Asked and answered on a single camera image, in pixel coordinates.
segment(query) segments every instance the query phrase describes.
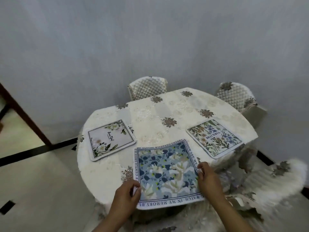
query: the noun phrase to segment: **diamond quilted pattern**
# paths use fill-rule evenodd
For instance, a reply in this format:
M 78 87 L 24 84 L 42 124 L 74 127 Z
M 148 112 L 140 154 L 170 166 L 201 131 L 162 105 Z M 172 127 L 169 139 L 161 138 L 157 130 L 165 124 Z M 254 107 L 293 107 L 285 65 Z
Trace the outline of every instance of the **diamond quilted pattern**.
M 239 112 L 244 111 L 255 101 L 255 97 L 248 87 L 235 82 L 221 83 L 216 97 L 227 102 Z
M 161 77 L 142 77 L 129 84 L 131 100 L 139 100 L 167 92 L 168 82 Z

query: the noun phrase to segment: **white floral placemat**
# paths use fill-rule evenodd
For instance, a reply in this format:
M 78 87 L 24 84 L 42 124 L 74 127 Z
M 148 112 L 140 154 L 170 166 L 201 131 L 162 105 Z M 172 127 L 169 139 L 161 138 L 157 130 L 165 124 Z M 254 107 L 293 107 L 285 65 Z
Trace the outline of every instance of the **white floral placemat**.
M 203 200 L 197 185 L 198 160 L 187 140 L 134 149 L 133 178 L 141 184 L 137 209 L 172 207 Z
M 214 159 L 218 159 L 243 144 L 226 125 L 210 119 L 186 130 L 187 133 Z
M 97 161 L 136 142 L 123 120 L 87 131 L 90 159 Z

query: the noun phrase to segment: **forearm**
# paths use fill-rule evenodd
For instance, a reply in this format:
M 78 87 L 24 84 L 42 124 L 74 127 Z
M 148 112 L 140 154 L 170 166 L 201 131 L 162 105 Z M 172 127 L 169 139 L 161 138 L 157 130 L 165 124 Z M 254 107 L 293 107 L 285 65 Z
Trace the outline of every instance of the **forearm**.
M 227 232 L 255 232 L 226 199 L 215 201 L 212 206 Z
M 117 232 L 121 226 L 116 219 L 107 215 L 92 232 Z

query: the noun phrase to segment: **round table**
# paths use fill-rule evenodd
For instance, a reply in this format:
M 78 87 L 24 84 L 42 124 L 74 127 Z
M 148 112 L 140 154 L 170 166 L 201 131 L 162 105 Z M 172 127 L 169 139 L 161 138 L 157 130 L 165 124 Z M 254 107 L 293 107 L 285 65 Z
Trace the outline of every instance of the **round table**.
M 245 144 L 257 138 L 251 124 L 228 103 L 208 93 L 184 88 L 155 97 L 128 102 L 94 111 L 79 135 L 77 162 L 80 174 L 97 201 L 110 205 L 115 190 L 132 177 L 133 150 L 136 147 L 162 146 L 187 139 L 200 161 L 220 166 L 234 157 L 234 151 L 215 160 L 211 158 L 187 133 L 186 128 L 202 123 L 210 117 L 222 121 Z M 135 135 L 136 144 L 122 149 L 96 162 L 90 160 L 85 130 L 122 119 Z

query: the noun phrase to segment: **person's left arm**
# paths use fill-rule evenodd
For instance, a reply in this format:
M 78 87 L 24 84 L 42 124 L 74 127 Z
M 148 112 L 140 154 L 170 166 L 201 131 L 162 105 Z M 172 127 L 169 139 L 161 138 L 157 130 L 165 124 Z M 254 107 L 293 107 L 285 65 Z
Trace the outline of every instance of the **person's left arm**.
M 133 196 L 130 192 L 138 187 Z M 125 181 L 115 192 L 111 209 L 106 218 L 92 232 L 116 232 L 127 221 L 141 197 L 141 187 L 135 180 Z

